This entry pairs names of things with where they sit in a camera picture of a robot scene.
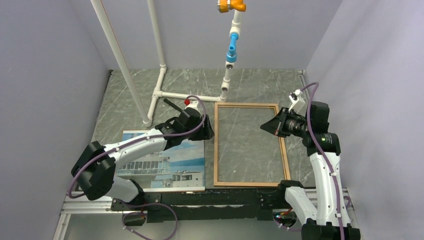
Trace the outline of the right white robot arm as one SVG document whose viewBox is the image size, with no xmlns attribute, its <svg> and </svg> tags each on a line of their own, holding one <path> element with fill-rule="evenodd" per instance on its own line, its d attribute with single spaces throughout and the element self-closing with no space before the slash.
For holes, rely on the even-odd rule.
<svg viewBox="0 0 424 240">
<path fill-rule="evenodd" d="M 361 232 L 352 226 L 340 184 L 341 147 L 338 136 L 328 131 L 328 104 L 313 101 L 304 116 L 282 107 L 260 129 L 277 137 L 302 139 L 315 177 L 317 205 L 295 180 L 282 180 L 277 186 L 276 203 L 291 207 L 301 221 L 303 240 L 359 240 Z"/>
</svg>

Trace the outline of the building photo print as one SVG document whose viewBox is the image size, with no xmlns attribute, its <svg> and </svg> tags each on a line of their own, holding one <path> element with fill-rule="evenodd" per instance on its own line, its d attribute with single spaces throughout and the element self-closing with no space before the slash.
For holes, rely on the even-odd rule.
<svg viewBox="0 0 424 240">
<path fill-rule="evenodd" d="M 145 192 L 197 192 L 206 189 L 205 143 L 183 140 L 178 146 L 138 158 L 116 170 Z"/>
</svg>

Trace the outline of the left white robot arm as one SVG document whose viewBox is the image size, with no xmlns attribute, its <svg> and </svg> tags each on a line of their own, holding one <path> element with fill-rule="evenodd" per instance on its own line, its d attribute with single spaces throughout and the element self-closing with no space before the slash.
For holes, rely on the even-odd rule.
<svg viewBox="0 0 424 240">
<path fill-rule="evenodd" d="M 90 201 L 111 197 L 123 202 L 129 209 L 137 210 L 145 203 L 145 192 L 133 179 L 123 179 L 115 171 L 126 164 L 149 154 L 168 150 L 184 140 L 203 141 L 214 136 L 209 115 L 186 107 L 178 116 L 157 124 L 147 133 L 125 141 L 101 145 L 89 143 L 71 170 L 73 177 L 67 196 L 78 185 Z"/>
</svg>

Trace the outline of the brown wooden picture frame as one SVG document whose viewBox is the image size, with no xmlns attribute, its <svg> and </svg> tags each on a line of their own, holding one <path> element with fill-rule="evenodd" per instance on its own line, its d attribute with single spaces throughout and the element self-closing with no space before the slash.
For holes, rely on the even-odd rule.
<svg viewBox="0 0 424 240">
<path fill-rule="evenodd" d="M 219 109 L 271 109 L 274 114 L 279 112 L 278 103 L 246 103 L 246 102 L 215 102 L 214 103 L 214 157 L 213 157 L 213 185 L 215 187 L 248 187 L 274 188 L 279 182 L 225 182 L 219 180 Z"/>
</svg>

